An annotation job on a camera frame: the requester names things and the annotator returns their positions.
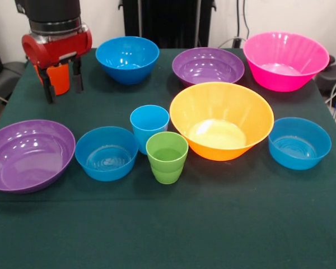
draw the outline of purple bowl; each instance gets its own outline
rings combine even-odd
[[[245,71],[238,56],[216,48],[185,50],[174,58],[172,68],[186,87],[215,81],[234,83]]]
[[[0,191],[30,193],[52,184],[71,161],[75,145],[67,127],[49,120],[0,129]]]

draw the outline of blue bowl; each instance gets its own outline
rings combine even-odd
[[[302,118],[275,121],[269,135],[269,151],[279,164],[293,170],[307,170],[331,150],[331,139],[316,123]]]
[[[96,58],[104,71],[125,85],[142,82],[151,73],[158,56],[155,43],[137,36],[110,39],[96,50]]]
[[[75,157],[90,177],[114,181],[133,168],[138,142],[130,131],[114,126],[93,129],[76,144]]]

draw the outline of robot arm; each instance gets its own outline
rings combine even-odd
[[[22,46],[32,64],[38,67],[48,103],[55,91],[47,68],[73,62],[73,82],[83,90],[81,55],[92,47],[92,36],[81,22],[80,0],[15,0],[19,13],[29,19],[31,33],[22,37]]]

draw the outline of white wall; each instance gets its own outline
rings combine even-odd
[[[236,35],[236,0],[216,0],[209,45],[219,46]],[[124,35],[123,11],[118,0],[81,0],[82,20],[93,35],[93,46]],[[284,30],[309,36],[336,56],[336,0],[246,0],[251,34]],[[246,35],[241,16],[241,36]],[[3,62],[24,61],[21,37],[28,33],[26,16],[16,12],[14,0],[0,0],[0,55]]]

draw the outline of orange cup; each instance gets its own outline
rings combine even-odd
[[[39,71],[37,66],[35,66],[36,73],[39,76]],[[50,77],[51,85],[55,88],[56,95],[61,95],[69,90],[69,69],[68,64],[60,64],[58,67],[49,67],[47,69],[47,74]]]

